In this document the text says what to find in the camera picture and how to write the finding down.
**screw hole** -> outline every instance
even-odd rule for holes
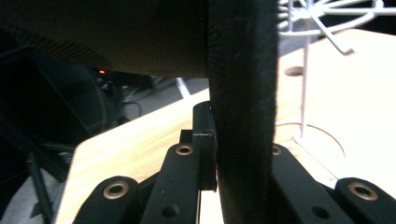
[[[348,185],[348,188],[353,194],[364,200],[375,201],[378,199],[378,194],[362,183],[352,182]]]
[[[273,147],[273,155],[279,156],[280,154],[282,154],[282,149],[280,149],[278,147]]]
[[[116,185],[116,186],[111,187],[108,191],[109,191],[110,193],[112,193],[112,194],[116,194],[116,193],[122,192],[122,190],[123,190],[123,187],[122,187],[122,186]]]
[[[329,219],[330,214],[326,209],[322,207],[313,207],[312,212],[315,214],[315,216],[320,217],[321,219]]]
[[[129,190],[129,186],[125,181],[117,181],[108,185],[103,191],[105,198],[114,200],[124,196]]]
[[[176,217],[178,215],[178,208],[176,205],[170,205],[163,209],[163,217]]]
[[[182,146],[182,147],[178,147],[178,148],[176,149],[176,153],[177,153],[178,155],[181,155],[181,156],[190,155],[192,152],[193,152],[192,147],[188,147],[188,146]]]
[[[301,66],[294,66],[285,70],[285,75],[288,77],[302,76],[303,73],[304,73],[304,68]]]

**black plastic bracket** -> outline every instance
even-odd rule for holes
[[[197,223],[199,159],[191,144],[169,148],[140,223]]]

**metal grommet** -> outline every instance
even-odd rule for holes
[[[280,149],[277,146],[273,146],[273,155],[274,156],[279,156],[280,154],[282,154],[282,149]]]
[[[375,201],[378,199],[378,194],[362,183],[352,182],[347,187],[353,194],[364,200]]]
[[[176,149],[176,153],[180,156],[188,156],[190,155],[194,150],[192,149],[191,146],[188,145],[180,145]]]
[[[128,183],[125,181],[116,181],[105,188],[103,195],[107,199],[114,200],[124,196],[128,190]]]

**white wire rack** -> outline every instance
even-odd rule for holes
[[[354,7],[357,4],[370,2],[371,7]],[[280,19],[277,28],[280,35],[326,35],[342,54],[348,54],[352,52],[352,49],[342,47],[338,44],[332,33],[361,26],[377,16],[396,15],[396,7],[385,7],[382,0],[278,0],[277,5],[277,16]],[[320,21],[320,18],[327,15],[356,16],[357,18],[326,27]],[[293,24],[300,20],[305,20],[315,25],[311,25],[312,29],[295,32],[293,30]]]
[[[357,4],[364,3],[370,7],[354,7]],[[385,7],[382,0],[278,0],[278,19],[277,25],[280,36],[304,36],[304,71],[303,71],[303,87],[301,101],[301,120],[300,122],[278,122],[276,126],[300,124],[300,134],[294,136],[294,141],[303,149],[304,129],[306,127],[314,128],[330,136],[341,148],[344,157],[345,151],[335,137],[319,127],[308,124],[306,121],[306,97],[308,94],[308,65],[309,65],[309,45],[311,37],[315,35],[325,35],[335,48],[347,55],[353,53],[352,48],[346,48],[338,43],[334,32],[342,31],[349,28],[355,28],[364,23],[373,20],[377,16],[393,16],[396,15],[396,7]],[[345,21],[333,26],[326,27],[320,18],[332,16],[353,16],[353,19]],[[294,24],[298,21],[304,21],[305,29],[303,31],[295,31]]]

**light wood surface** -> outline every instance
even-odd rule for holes
[[[331,186],[336,178],[356,176],[396,197],[396,37],[349,30],[336,38],[356,52],[342,56],[327,40],[312,45],[307,118],[335,137],[346,156],[329,135],[312,128],[300,142],[303,150],[294,141],[298,125],[278,126],[275,142],[289,148],[321,182]],[[288,77],[284,71],[302,65],[302,50],[279,59],[277,121],[300,120],[302,78]],[[201,91],[83,142],[74,156],[56,223],[71,223],[104,179],[125,175],[140,182],[158,172],[166,150],[178,142],[179,131],[191,128],[192,107],[208,99],[208,90]],[[218,194],[205,192],[201,222],[221,221]]]

